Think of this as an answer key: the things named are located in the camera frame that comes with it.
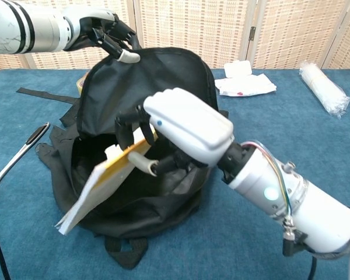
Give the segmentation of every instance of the clear plastic bag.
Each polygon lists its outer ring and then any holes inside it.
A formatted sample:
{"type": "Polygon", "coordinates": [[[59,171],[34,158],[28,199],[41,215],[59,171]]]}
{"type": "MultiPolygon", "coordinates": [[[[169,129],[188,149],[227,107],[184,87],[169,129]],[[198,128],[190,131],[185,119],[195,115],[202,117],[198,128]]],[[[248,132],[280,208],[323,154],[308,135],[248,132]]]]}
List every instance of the clear plastic bag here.
{"type": "Polygon", "coordinates": [[[304,61],[300,65],[299,73],[328,113],[338,118],[346,113],[350,97],[332,82],[315,63],[304,61]]]}

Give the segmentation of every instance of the blue carpet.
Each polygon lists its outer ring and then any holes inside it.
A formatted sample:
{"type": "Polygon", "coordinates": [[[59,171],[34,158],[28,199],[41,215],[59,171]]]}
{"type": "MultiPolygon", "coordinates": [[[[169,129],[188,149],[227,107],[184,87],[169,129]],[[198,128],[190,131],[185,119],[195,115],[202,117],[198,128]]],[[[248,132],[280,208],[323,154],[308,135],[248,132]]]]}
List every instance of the blue carpet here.
{"type": "MultiPolygon", "coordinates": [[[[69,104],[16,93],[20,87],[78,96],[84,70],[0,71],[0,170],[27,137],[59,118],[69,104]]],[[[350,105],[330,116],[302,82],[298,70],[255,70],[278,87],[254,97],[218,96],[238,141],[258,139],[281,161],[341,202],[350,205],[350,105]]],[[[325,73],[350,96],[350,70],[325,73]]],[[[214,71],[216,78],[224,72],[214,71]]],[[[49,142],[49,133],[41,142],[49,142]]],[[[51,191],[51,174],[34,148],[0,184],[0,242],[12,279],[307,279],[311,258],[281,254],[282,228],[233,192],[214,170],[199,211],[180,226],[149,239],[149,250],[132,271],[106,253],[103,239],[75,228],[68,236],[54,225],[62,213],[51,191]]],[[[347,258],[319,261],[316,280],[346,279],[347,258]]]]}

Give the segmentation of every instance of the colored wires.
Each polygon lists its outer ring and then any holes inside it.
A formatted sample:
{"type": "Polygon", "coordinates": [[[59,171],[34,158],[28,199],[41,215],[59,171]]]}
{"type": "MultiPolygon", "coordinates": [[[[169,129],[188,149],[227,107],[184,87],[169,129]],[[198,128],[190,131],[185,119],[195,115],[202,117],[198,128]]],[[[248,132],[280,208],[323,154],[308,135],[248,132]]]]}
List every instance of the colored wires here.
{"type": "Polygon", "coordinates": [[[284,199],[284,203],[285,203],[285,208],[286,208],[286,213],[288,216],[292,216],[292,206],[291,206],[291,202],[289,200],[289,196],[288,196],[288,192],[286,191],[286,187],[285,187],[285,182],[284,179],[282,177],[282,173],[280,171],[280,168],[274,158],[274,156],[271,154],[271,152],[259,141],[247,141],[247,142],[243,142],[241,144],[242,147],[244,146],[254,146],[256,147],[259,151],[261,151],[261,153],[264,155],[264,157],[267,159],[269,165],[272,167],[273,171],[275,172],[278,180],[279,180],[279,185],[280,185],[280,190],[281,190],[281,194],[283,196],[284,199]]]}

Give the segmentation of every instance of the robotic arm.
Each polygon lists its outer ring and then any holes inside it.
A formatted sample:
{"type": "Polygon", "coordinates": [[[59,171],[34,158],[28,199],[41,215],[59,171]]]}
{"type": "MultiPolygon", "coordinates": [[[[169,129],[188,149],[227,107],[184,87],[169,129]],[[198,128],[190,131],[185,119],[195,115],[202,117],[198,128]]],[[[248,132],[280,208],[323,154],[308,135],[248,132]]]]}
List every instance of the robotic arm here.
{"type": "Polygon", "coordinates": [[[322,259],[350,255],[350,208],[295,172],[293,163],[274,158],[261,143],[236,143],[233,124],[193,94],[167,89],[119,115],[116,131],[122,149],[133,144],[126,129],[133,121],[148,121],[179,148],[159,162],[130,155],[137,168],[157,176],[190,163],[217,166],[231,189],[283,226],[285,256],[301,250],[322,259]]]}
{"type": "Polygon", "coordinates": [[[128,46],[139,48],[135,32],[108,9],[49,7],[0,0],[0,54],[75,51],[101,47],[119,61],[140,60],[128,46]]]}

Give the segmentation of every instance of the metal spoon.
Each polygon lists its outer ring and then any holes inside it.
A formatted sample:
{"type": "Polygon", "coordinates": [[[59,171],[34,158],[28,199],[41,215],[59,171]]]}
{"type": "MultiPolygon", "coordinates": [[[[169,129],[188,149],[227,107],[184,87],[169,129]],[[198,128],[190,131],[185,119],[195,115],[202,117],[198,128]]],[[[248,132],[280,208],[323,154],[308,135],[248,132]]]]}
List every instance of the metal spoon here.
{"type": "Polygon", "coordinates": [[[41,127],[38,127],[34,133],[27,139],[23,147],[18,151],[18,153],[8,162],[8,164],[0,171],[0,181],[3,179],[5,174],[10,171],[14,164],[46,133],[50,126],[47,122],[41,127]]]}

